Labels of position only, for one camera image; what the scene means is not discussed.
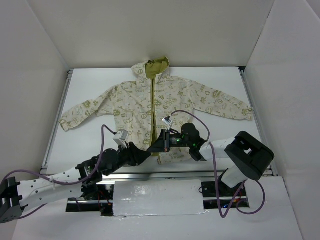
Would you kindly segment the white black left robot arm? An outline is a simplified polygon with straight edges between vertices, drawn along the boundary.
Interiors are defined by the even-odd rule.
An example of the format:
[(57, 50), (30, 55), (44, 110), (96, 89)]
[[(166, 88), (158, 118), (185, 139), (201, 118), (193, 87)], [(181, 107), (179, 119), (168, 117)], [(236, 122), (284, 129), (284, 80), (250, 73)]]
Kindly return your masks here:
[(25, 218), (24, 212), (62, 199), (91, 200), (98, 194), (97, 183), (120, 168), (141, 165), (150, 153), (130, 142), (117, 150), (109, 148), (76, 167), (51, 176), (36, 174), (34, 180), (18, 181), (11, 173), (0, 184), (0, 222)]

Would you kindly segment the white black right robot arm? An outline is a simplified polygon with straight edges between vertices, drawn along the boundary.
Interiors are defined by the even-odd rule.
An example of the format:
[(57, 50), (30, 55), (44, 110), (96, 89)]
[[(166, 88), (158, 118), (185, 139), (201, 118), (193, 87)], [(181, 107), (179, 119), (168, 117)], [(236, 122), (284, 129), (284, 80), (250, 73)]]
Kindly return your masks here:
[(168, 155), (173, 149), (186, 149), (189, 158), (196, 162), (230, 159), (233, 166), (218, 178), (218, 192), (230, 195), (235, 187), (247, 180), (259, 181), (275, 158), (271, 149), (246, 131), (223, 140), (206, 140), (193, 123), (186, 123), (181, 132), (171, 133), (163, 129), (147, 151)]

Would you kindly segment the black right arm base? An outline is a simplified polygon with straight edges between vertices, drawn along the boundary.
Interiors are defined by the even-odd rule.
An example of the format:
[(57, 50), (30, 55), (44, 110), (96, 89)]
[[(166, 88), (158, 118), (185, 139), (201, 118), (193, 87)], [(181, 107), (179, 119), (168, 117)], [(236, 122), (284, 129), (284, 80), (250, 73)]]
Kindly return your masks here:
[[(218, 192), (220, 197), (233, 197), (236, 191), (239, 189), (241, 183), (237, 184), (235, 187), (230, 188), (225, 183), (222, 182), (222, 177), (227, 171), (225, 170), (218, 177)], [(201, 187), (198, 191), (202, 194), (204, 198), (216, 197), (216, 184), (214, 181), (204, 181), (201, 183)]]

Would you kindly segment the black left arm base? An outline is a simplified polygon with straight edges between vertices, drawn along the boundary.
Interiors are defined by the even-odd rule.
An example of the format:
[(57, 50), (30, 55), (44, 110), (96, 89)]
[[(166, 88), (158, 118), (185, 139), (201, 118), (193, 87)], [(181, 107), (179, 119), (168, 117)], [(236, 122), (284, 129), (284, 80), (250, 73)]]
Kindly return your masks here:
[(98, 212), (103, 217), (112, 217), (114, 183), (96, 183), (84, 188), (80, 197), (80, 209), (84, 212)]

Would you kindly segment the cream green printed hooded jacket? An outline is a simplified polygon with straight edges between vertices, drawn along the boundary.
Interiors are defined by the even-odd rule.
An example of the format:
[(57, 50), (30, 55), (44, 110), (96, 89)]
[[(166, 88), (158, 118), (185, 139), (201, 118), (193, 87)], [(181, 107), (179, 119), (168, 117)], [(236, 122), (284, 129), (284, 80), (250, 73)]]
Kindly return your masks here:
[(194, 111), (231, 119), (253, 119), (252, 109), (242, 100), (194, 80), (172, 76), (165, 56), (134, 65), (133, 81), (115, 85), (96, 99), (89, 99), (62, 114), (64, 131), (77, 128), (89, 117), (112, 115), (117, 130), (128, 132), (127, 140), (146, 150), (166, 127), (163, 118), (172, 115), (173, 128), (192, 122)]

